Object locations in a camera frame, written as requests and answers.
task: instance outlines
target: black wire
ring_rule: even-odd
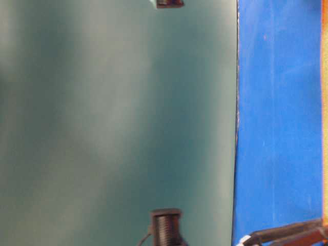
[[[137,244],[137,246],[141,246],[143,244],[144,241],[147,240],[147,238],[151,235],[151,233],[148,233],[142,240],[140,240],[140,242]]]

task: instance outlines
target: black cylindrical object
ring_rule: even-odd
[[[181,8],[185,4],[183,0],[156,0],[156,7],[162,8]]]
[[[180,246],[183,238],[179,230],[179,209],[158,209],[151,213],[154,246]]]

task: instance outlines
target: orange edge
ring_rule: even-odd
[[[322,0],[320,77],[322,101],[323,225],[328,226],[328,0]]]

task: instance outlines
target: blue background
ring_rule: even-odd
[[[233,244],[321,216],[321,1],[246,1],[239,12]]]

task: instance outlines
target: dark rectangular object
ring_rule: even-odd
[[[156,7],[158,9],[181,8],[184,5],[183,0],[156,0]]]

